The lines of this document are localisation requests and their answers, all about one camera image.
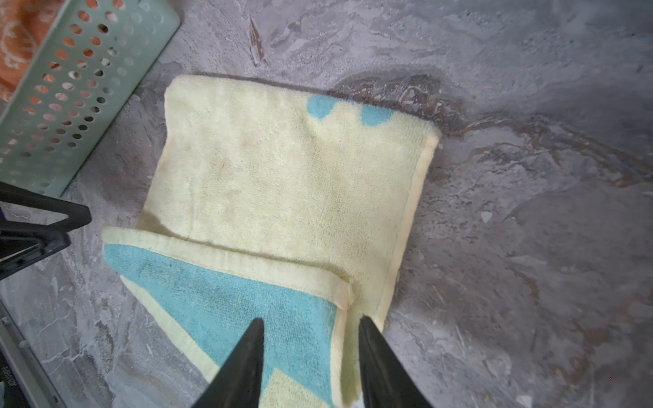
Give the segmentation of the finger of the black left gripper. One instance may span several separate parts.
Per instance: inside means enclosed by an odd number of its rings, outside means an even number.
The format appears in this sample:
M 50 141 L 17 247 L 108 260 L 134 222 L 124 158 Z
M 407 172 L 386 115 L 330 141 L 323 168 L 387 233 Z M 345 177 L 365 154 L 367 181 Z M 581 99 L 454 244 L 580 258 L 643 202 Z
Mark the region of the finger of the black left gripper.
M 1 280 L 70 246 L 62 229 L 35 224 L 1 225 Z
M 3 182 L 1 183 L 1 202 L 55 214 L 64 214 L 66 216 L 64 219 L 50 224 L 49 227 L 66 232 L 82 228 L 92 221 L 91 212 L 84 205 L 66 202 L 53 197 L 46 197 L 45 195 L 39 195 Z

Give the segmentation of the green yellow striped towel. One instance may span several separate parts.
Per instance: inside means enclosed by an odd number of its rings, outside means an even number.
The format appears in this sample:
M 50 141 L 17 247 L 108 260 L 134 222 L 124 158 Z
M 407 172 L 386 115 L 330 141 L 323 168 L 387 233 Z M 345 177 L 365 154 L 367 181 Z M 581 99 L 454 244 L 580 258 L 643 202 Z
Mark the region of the green yellow striped towel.
M 212 380 L 265 323 L 263 407 L 348 407 L 358 324 L 383 326 L 440 140 L 375 105 L 231 78 L 178 76 L 134 229 L 105 260 Z

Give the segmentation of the pink orange patterned towel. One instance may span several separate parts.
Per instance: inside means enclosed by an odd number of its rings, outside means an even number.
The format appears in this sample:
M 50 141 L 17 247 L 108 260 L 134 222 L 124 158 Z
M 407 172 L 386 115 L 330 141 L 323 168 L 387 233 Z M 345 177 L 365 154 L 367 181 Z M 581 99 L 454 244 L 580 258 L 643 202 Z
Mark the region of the pink orange patterned towel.
M 10 102 L 63 4 L 1 0 L 1 100 Z

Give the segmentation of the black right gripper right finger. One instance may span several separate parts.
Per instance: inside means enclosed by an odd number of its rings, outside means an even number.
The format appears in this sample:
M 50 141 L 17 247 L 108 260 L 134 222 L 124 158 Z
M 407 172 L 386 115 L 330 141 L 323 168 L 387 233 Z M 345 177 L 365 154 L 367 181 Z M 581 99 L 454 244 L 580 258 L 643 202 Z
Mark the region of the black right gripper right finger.
M 358 342 L 365 407 L 432 407 L 369 316 L 361 318 Z

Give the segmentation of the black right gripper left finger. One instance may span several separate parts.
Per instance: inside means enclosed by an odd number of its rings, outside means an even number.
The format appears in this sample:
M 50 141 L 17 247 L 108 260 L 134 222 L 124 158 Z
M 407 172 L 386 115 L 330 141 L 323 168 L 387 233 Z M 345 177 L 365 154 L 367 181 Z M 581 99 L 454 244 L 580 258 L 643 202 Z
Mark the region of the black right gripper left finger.
M 263 380 L 265 325 L 253 319 L 193 408 L 257 408 Z

